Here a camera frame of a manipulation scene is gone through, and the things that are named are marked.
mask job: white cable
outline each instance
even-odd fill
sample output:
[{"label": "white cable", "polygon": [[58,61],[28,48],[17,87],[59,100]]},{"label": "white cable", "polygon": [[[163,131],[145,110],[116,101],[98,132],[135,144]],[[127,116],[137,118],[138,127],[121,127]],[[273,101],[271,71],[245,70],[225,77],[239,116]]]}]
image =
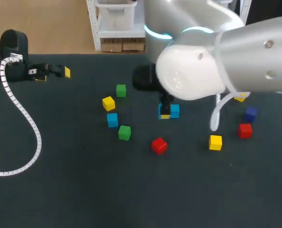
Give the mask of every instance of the white cable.
[{"label": "white cable", "polygon": [[216,118],[216,116],[219,116],[219,112],[221,108],[233,98],[233,94],[227,94],[215,107],[213,110],[212,116],[211,116],[211,121],[210,121],[210,128],[212,131],[217,131],[219,127],[219,118]]},{"label": "white cable", "polygon": [[[220,103],[220,101],[221,101],[221,94],[216,94],[216,106]],[[217,112],[216,117],[213,118],[216,118],[215,122],[218,128],[219,120],[220,120],[220,112]]]},{"label": "white cable", "polygon": [[227,75],[226,69],[222,63],[220,49],[219,49],[219,44],[220,44],[222,35],[223,35],[223,32],[220,32],[216,36],[214,56],[215,56],[216,65],[218,67],[220,78],[222,82],[224,83],[224,85],[227,87],[227,89],[230,91],[230,93],[226,95],[220,102],[217,102],[218,95],[216,96],[216,107],[213,110],[213,113],[211,115],[211,120],[210,120],[211,131],[214,131],[214,132],[217,131],[219,127],[220,110],[226,104],[226,102],[228,102],[234,96],[238,98],[247,98],[251,94],[250,92],[238,92],[236,88],[233,86],[232,82],[230,81]]},{"label": "white cable", "polygon": [[1,78],[1,81],[3,83],[4,89],[5,89],[6,93],[7,93],[7,95],[12,100],[12,102],[15,104],[15,106],[23,113],[25,118],[28,120],[30,126],[32,127],[33,131],[35,132],[36,138],[37,138],[37,150],[36,150],[36,153],[33,156],[33,158],[26,165],[24,165],[23,167],[21,167],[21,168],[19,168],[17,170],[13,170],[13,171],[9,171],[9,172],[0,172],[0,177],[11,176],[11,175],[15,175],[15,174],[18,174],[18,173],[21,173],[21,172],[25,171],[30,166],[32,166],[32,164],[38,159],[38,156],[40,155],[41,149],[42,149],[41,134],[40,134],[40,131],[38,130],[38,127],[37,127],[36,123],[32,120],[32,118],[30,117],[28,112],[24,109],[24,107],[20,104],[20,102],[13,95],[13,93],[10,90],[10,87],[8,85],[6,76],[5,76],[5,67],[6,67],[6,65],[8,63],[15,63],[15,62],[19,62],[19,59],[18,58],[9,57],[9,58],[6,58],[3,61],[1,61],[1,63],[0,63],[0,78]]}]

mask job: yellow cube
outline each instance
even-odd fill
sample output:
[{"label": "yellow cube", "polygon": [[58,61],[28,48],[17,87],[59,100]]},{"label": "yellow cube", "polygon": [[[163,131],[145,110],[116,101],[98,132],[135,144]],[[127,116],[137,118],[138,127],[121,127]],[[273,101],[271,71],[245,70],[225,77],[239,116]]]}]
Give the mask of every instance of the yellow cube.
[{"label": "yellow cube", "polygon": [[245,100],[245,98],[238,98],[238,97],[234,96],[234,99],[237,100],[237,101],[240,101],[240,102],[243,102]]},{"label": "yellow cube", "polygon": [[65,77],[70,78],[70,69],[65,67]]},{"label": "yellow cube", "polygon": [[209,149],[214,151],[221,150],[222,147],[222,136],[211,135],[209,138]]},{"label": "yellow cube", "polygon": [[235,100],[243,102],[245,100],[245,98],[238,98],[238,97],[234,97]]},{"label": "yellow cube", "polygon": [[169,119],[170,115],[161,115],[161,119]]},{"label": "yellow cube", "polygon": [[102,99],[102,102],[103,102],[103,107],[106,109],[106,111],[110,111],[116,108],[116,104],[111,96]]}]

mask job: black mount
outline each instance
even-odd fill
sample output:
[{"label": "black mount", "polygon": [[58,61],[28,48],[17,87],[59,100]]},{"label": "black mount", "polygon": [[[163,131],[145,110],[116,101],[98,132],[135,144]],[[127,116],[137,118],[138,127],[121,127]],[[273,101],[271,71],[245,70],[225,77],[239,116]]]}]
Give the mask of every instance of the black mount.
[{"label": "black mount", "polygon": [[160,84],[156,74],[156,64],[137,67],[132,75],[132,86],[141,91],[158,92],[161,115],[170,115],[170,103],[174,101],[174,97]]},{"label": "black mount", "polygon": [[65,77],[64,65],[52,65],[47,63],[33,64],[29,62],[28,38],[25,33],[7,30],[0,38],[0,62],[7,57],[17,57],[20,62],[11,65],[11,70],[7,71],[6,78],[9,82],[19,82],[24,80],[45,81],[50,73],[58,77]]}]

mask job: red cube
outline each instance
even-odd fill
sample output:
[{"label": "red cube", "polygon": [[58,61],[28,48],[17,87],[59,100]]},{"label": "red cube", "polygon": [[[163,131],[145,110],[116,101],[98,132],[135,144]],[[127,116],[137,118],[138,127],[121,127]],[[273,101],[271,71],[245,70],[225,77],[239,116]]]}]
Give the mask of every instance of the red cube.
[{"label": "red cube", "polygon": [[239,125],[238,135],[241,139],[251,138],[253,134],[252,126],[249,123]]},{"label": "red cube", "polygon": [[157,153],[157,155],[163,154],[167,147],[167,143],[161,137],[154,140],[151,144],[151,148]]}]

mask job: wooden floor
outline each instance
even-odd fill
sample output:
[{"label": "wooden floor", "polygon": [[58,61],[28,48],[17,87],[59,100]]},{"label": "wooden floor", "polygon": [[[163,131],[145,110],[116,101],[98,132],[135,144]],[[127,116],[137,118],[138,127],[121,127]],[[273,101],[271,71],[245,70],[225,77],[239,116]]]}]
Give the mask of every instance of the wooden floor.
[{"label": "wooden floor", "polygon": [[27,34],[34,54],[95,53],[86,0],[0,0],[0,36]]}]

